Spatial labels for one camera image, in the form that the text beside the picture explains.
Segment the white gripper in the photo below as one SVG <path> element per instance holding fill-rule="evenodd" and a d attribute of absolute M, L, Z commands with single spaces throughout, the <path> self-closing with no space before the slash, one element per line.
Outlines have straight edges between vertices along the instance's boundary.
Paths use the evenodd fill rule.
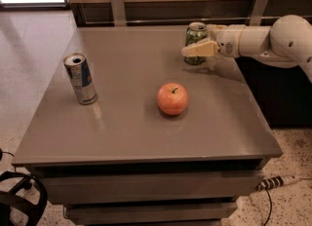
<path fill-rule="evenodd" d="M 207 24 L 209 38 L 200 40 L 181 49 L 184 57 L 213 57 L 218 51 L 225 57 L 238 57 L 240 38 L 245 26 L 243 24 Z"/>

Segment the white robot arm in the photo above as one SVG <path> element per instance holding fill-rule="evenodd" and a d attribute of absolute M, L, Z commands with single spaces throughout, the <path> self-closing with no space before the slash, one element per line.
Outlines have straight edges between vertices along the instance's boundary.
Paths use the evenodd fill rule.
<path fill-rule="evenodd" d="M 244 24 L 207 26 L 209 37 L 185 46 L 184 57 L 251 57 L 281 68 L 299 66 L 312 82 L 312 25 L 287 15 L 271 26 Z"/>

